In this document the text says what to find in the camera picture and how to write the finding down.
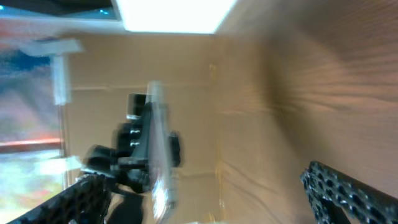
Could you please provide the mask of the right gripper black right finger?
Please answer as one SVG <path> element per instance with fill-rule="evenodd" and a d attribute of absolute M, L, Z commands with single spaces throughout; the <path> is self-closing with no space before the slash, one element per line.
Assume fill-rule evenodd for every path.
<path fill-rule="evenodd" d="M 397 224 L 397 199 L 312 161 L 300 176 L 317 223 Z"/>

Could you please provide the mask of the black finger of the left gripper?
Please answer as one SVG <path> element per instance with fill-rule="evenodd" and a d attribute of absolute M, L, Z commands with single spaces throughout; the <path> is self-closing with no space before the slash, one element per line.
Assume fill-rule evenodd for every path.
<path fill-rule="evenodd" d="M 172 131 L 169 135 L 170 150 L 172 156 L 172 167 L 179 167 L 181 164 L 181 145 L 179 134 Z"/>
<path fill-rule="evenodd" d="M 146 103 L 141 116 L 133 122 L 130 130 L 130 146 L 133 148 L 131 157 L 134 161 L 148 160 L 151 119 L 152 103 Z"/>

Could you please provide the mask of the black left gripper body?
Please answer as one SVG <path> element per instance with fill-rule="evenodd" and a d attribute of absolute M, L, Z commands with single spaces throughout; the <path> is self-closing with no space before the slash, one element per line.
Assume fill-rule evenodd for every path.
<path fill-rule="evenodd" d="M 130 130 L 148 103 L 149 94 L 130 94 L 127 120 L 114 131 L 114 146 L 94 145 L 84 160 L 83 172 L 101 174 L 113 182 L 128 186 L 136 193 L 152 190 L 149 171 L 149 151 L 147 161 L 134 161 L 131 157 Z"/>

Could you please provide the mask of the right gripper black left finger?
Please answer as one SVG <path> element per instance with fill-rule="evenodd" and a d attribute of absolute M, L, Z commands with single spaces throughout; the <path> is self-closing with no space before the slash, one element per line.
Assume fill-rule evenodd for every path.
<path fill-rule="evenodd" d="M 75 184 L 8 224 L 102 224 L 111 191 L 104 175 L 82 176 Z"/>

